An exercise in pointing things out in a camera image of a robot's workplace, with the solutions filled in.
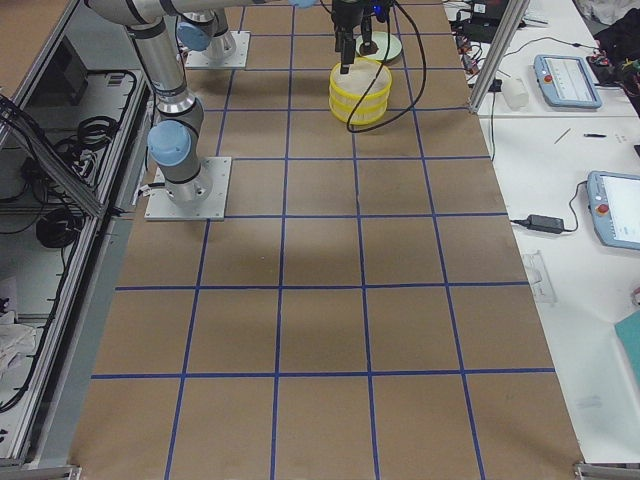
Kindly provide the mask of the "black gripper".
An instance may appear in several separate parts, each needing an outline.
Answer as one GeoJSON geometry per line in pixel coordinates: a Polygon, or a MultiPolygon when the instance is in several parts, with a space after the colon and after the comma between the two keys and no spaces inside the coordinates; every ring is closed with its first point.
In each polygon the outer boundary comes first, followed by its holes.
{"type": "Polygon", "coordinates": [[[333,0],[331,2],[331,20],[334,33],[339,34],[340,74],[349,73],[356,54],[356,41],[353,30],[359,26],[363,42],[372,40],[371,14],[373,7],[370,1],[333,0]]]}

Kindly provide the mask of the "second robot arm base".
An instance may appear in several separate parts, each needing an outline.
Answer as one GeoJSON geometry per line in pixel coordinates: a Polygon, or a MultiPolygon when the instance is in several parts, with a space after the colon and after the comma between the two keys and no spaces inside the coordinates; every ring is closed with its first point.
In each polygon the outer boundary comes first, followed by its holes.
{"type": "Polygon", "coordinates": [[[223,8],[184,13],[177,21],[177,39],[189,51],[206,50],[213,37],[229,31],[223,8]]]}

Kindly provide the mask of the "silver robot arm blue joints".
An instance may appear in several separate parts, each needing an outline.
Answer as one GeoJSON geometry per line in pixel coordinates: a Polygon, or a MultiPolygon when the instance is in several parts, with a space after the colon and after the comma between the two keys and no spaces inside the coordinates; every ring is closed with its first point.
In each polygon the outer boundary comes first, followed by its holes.
{"type": "Polygon", "coordinates": [[[88,1],[102,19],[125,28],[156,96],[159,122],[147,147],[165,181],[185,184],[200,172],[196,153],[204,109],[189,89],[177,21],[184,13],[253,6],[253,1],[88,1]]]}

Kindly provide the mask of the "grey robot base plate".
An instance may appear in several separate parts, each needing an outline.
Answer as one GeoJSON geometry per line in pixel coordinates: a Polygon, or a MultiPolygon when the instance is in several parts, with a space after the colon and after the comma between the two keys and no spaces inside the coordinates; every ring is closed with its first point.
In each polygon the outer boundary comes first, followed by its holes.
{"type": "Polygon", "coordinates": [[[231,157],[205,157],[200,172],[185,184],[167,183],[160,169],[145,211],[149,221],[223,221],[231,176],[231,157]]]}

